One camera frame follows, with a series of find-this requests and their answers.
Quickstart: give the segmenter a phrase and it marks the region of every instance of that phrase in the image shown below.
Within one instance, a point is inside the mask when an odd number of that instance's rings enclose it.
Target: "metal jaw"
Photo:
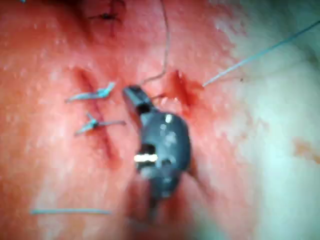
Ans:
[[[153,105],[151,98],[138,85],[125,87],[122,95],[139,129],[143,128],[154,114],[160,112]]]

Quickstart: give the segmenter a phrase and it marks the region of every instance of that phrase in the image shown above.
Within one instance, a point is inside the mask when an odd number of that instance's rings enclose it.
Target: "skin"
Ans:
[[[146,214],[147,190],[134,176],[139,136],[121,89],[161,71],[163,15],[157,1],[127,0],[115,7],[121,24],[86,19],[107,3],[0,3],[0,237],[319,239],[320,28],[201,88],[318,20],[317,1],[164,1],[167,74],[145,90],[165,93],[154,103],[188,122],[192,169],[159,210],[165,227],[144,231],[126,222]],[[65,103],[109,82],[106,99]],[[87,112],[127,124],[75,137]],[[30,215],[34,208],[114,214]]]

